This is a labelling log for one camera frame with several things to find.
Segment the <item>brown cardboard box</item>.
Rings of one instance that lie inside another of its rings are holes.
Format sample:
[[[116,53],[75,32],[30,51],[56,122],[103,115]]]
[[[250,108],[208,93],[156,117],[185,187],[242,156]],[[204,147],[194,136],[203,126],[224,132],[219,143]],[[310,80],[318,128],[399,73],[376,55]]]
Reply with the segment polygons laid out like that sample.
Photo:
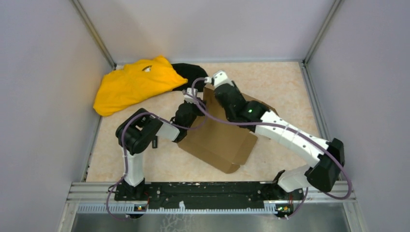
[[[247,129],[199,116],[177,145],[219,171],[232,174],[246,164],[257,141]]]

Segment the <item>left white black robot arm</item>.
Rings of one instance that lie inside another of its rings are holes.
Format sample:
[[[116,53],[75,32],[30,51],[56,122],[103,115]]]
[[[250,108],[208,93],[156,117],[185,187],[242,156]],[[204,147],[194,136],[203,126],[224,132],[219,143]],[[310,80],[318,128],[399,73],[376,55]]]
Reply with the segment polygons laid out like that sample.
[[[141,108],[117,128],[124,158],[124,174],[117,186],[120,199],[127,196],[139,200],[144,196],[144,151],[148,146],[155,145],[159,137],[180,143],[189,130],[196,129],[192,125],[200,116],[204,114],[197,105],[185,101],[169,121]]]

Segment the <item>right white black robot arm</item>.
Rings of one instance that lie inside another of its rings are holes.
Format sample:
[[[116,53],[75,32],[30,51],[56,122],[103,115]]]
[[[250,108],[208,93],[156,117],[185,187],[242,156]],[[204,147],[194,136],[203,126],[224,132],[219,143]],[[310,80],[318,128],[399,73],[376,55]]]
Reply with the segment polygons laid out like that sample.
[[[293,151],[305,166],[281,171],[272,186],[273,195],[285,199],[292,191],[315,187],[330,192],[344,165],[344,145],[338,139],[327,141],[315,137],[280,118],[261,102],[247,101],[235,84],[222,84],[214,96],[224,109],[230,124],[275,140]]]

